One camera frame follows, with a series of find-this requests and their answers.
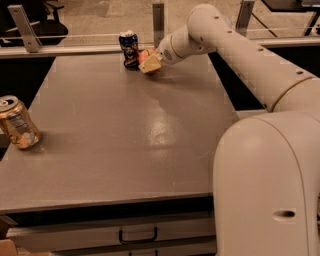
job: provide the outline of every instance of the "gold can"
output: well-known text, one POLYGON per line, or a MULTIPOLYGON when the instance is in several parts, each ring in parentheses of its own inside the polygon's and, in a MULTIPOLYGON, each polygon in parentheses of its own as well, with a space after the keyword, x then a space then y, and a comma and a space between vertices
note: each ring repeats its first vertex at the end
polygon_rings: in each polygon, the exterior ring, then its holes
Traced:
POLYGON ((0 97, 0 128, 19 149, 29 148, 41 138, 23 102, 12 95, 0 97))

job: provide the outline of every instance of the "metal post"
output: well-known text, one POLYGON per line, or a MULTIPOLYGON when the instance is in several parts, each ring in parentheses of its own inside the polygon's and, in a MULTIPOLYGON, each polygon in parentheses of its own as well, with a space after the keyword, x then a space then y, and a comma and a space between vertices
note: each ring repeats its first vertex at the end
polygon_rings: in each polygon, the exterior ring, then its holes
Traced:
POLYGON ((254 2, 255 0, 241 1, 240 12, 239 12, 239 16, 236 24, 236 31, 243 36, 245 36, 247 33, 247 28, 249 25, 251 14, 252 14, 254 2))
POLYGON ((153 6, 153 40, 157 48, 164 38, 164 3, 154 3, 153 6))
POLYGON ((36 38, 22 5, 10 5, 8 9, 20 32, 26 50, 30 53, 38 52, 41 42, 36 38))

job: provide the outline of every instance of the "can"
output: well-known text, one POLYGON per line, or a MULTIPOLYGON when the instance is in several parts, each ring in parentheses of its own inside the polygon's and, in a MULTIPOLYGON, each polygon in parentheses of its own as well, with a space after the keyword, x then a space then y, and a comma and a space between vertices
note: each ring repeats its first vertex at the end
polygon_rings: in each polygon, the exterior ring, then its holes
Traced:
POLYGON ((0 97, 0 128, 19 149, 29 148, 41 139, 27 108, 12 95, 0 97))
POLYGON ((119 43, 125 58, 124 66, 130 70, 137 70, 139 66, 138 36, 131 30, 121 32, 119 43))

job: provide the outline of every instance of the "can lid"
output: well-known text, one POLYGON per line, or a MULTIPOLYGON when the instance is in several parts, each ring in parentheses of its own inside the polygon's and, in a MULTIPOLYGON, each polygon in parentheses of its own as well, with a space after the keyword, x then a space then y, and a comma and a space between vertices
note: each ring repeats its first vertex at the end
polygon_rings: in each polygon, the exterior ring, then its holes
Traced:
POLYGON ((133 36, 134 33, 132 32, 132 30, 128 30, 126 32, 120 32, 120 36, 121 37, 128 37, 128 36, 133 36))
POLYGON ((0 112, 8 111, 18 105, 18 98, 13 95, 0 97, 0 112))

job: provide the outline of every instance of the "cardboard box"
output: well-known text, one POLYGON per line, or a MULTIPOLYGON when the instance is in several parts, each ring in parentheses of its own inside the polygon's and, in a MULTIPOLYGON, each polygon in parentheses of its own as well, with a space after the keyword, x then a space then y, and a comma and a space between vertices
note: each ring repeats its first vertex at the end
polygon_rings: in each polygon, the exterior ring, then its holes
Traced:
POLYGON ((17 256, 17 248, 11 240, 0 240, 1 256, 17 256))
MULTIPOLYGON (((0 240, 0 255, 1 256, 18 256, 17 248, 15 244, 9 240, 0 240)), ((27 253, 19 254, 19 256, 50 256, 50 253, 27 253)))

